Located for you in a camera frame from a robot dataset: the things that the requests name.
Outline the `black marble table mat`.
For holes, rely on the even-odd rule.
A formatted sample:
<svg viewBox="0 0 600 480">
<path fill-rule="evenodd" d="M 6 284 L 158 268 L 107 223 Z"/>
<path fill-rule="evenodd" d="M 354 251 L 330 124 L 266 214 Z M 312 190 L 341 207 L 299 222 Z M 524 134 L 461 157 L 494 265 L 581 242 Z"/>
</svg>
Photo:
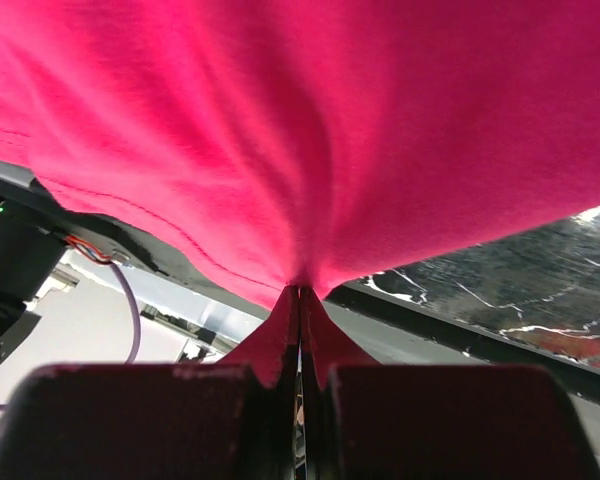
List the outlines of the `black marble table mat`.
<svg viewBox="0 0 600 480">
<path fill-rule="evenodd" d="M 600 373 L 600 206 L 358 283 Z"/>
</svg>

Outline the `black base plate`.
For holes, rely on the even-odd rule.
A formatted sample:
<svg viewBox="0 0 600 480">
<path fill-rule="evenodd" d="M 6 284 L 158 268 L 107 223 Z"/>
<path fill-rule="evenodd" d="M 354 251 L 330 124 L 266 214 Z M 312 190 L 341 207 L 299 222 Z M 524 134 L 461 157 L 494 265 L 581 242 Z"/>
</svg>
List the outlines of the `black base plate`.
<svg viewBox="0 0 600 480">
<path fill-rule="evenodd" d="M 231 303 L 234 296 L 202 275 L 177 249 L 139 229 L 103 215 L 72 213 L 63 209 L 27 169 L 0 162 L 0 211 L 21 213 L 56 233 L 72 233 L 104 253 L 131 266 L 205 296 Z M 470 358 L 489 362 L 540 365 L 553 373 L 569 391 L 600 404 L 600 373 L 561 360 L 536 347 L 502 339 L 476 327 L 465 326 L 403 305 L 360 287 L 359 279 L 334 289 L 328 303 L 363 318 L 384 323 L 454 349 Z"/>
</svg>

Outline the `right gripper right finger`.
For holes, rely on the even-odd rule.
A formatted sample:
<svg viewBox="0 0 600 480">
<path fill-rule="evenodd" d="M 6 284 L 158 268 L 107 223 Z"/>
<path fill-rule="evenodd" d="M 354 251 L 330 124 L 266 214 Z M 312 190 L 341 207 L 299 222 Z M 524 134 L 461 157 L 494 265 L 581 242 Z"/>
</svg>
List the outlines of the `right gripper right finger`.
<svg viewBox="0 0 600 480">
<path fill-rule="evenodd" d="M 566 392 L 524 365 L 383 365 L 299 294 L 312 479 L 599 479 Z"/>
</svg>

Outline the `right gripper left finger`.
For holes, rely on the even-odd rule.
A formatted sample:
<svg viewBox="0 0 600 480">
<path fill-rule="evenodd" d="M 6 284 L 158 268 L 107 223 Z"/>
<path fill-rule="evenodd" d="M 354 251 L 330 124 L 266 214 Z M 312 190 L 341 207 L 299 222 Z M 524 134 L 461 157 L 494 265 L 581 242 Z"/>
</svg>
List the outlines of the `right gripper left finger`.
<svg viewBox="0 0 600 480">
<path fill-rule="evenodd" d="M 0 479 L 290 479 L 298 300 L 212 364 L 57 364 L 0 420 Z"/>
</svg>

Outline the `red t-shirt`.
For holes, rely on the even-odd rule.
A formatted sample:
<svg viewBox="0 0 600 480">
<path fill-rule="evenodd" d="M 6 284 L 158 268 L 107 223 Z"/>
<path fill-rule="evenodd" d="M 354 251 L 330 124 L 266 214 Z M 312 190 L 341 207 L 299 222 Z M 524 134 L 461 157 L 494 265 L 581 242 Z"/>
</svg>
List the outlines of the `red t-shirt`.
<svg viewBox="0 0 600 480">
<path fill-rule="evenodd" d="M 0 1 L 0 161 L 325 296 L 600 205 L 600 1 Z"/>
</svg>

